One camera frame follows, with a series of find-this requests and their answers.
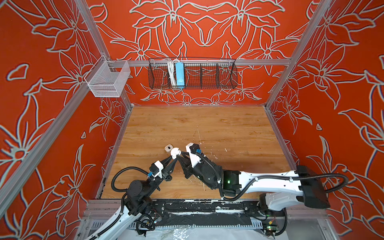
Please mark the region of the white earbud charging case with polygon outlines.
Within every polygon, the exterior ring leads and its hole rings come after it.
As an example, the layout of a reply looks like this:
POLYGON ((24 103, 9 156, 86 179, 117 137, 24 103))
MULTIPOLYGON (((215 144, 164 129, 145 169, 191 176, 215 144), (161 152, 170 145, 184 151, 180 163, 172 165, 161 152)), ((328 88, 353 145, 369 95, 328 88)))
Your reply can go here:
POLYGON ((165 151, 166 151, 167 153, 169 153, 173 148, 174 148, 173 145, 168 144, 168 145, 165 146, 165 151))

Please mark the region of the white round puck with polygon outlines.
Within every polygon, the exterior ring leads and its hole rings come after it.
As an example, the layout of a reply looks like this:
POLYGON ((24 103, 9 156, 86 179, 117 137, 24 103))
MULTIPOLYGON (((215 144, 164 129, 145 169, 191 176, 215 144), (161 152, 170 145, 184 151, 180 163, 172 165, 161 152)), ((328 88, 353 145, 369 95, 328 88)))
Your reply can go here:
POLYGON ((172 148, 170 153, 171 153, 172 159, 175 160, 182 153, 182 151, 180 151, 179 148, 172 148))

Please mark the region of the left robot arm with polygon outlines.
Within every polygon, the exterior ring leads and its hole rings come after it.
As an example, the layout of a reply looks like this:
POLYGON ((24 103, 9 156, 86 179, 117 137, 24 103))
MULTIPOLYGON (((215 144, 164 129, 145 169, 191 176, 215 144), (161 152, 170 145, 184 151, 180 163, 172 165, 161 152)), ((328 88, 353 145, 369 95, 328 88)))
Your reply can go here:
POLYGON ((121 205, 112 217, 87 239, 116 240, 131 224, 136 224, 136 230, 139 233, 154 231, 156 224, 150 216, 150 212, 154 209, 150 196, 155 190, 160 190, 159 186, 163 181, 172 180, 171 174, 174 172, 178 158, 178 156, 170 156, 160 162, 157 161, 151 165, 149 172, 138 167, 127 167, 119 171, 113 177, 111 187, 117 192, 124 193, 121 205), (116 188, 116 179, 128 170, 137 170, 147 175, 147 179, 134 180, 126 189, 116 188))

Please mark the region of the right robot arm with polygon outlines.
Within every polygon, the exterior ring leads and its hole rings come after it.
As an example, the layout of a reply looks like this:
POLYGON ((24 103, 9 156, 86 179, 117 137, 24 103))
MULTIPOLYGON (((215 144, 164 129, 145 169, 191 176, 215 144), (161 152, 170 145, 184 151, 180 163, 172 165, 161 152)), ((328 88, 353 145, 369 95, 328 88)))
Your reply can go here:
POLYGON ((317 175, 305 166, 277 174, 224 170, 201 150, 188 153, 172 149, 171 156, 179 161, 186 178, 195 176, 210 189, 218 190, 224 201, 234 202, 244 194, 260 193, 258 208, 262 211, 281 211, 298 204, 327 209, 331 206, 328 194, 341 190, 349 182, 343 174, 317 175))

